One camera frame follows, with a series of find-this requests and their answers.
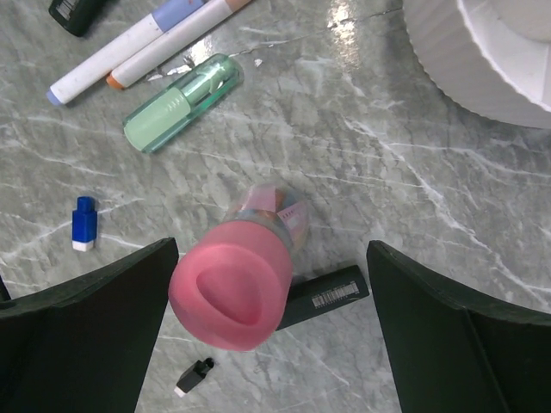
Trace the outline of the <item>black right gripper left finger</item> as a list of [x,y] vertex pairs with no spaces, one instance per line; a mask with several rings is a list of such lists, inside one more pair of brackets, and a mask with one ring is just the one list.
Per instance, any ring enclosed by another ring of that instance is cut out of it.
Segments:
[[3,412],[133,412],[178,261],[164,238],[54,287],[1,290]]

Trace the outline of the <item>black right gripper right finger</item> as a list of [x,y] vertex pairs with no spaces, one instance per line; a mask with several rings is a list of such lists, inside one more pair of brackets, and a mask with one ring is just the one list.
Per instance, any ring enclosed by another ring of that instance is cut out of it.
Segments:
[[369,279],[404,412],[548,412],[550,316],[441,275],[382,241]]

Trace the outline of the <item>green black highlighter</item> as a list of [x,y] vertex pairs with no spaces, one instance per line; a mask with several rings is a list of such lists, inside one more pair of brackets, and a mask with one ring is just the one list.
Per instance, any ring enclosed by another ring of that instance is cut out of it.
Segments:
[[83,37],[107,4],[108,0],[52,0],[48,12],[69,34]]

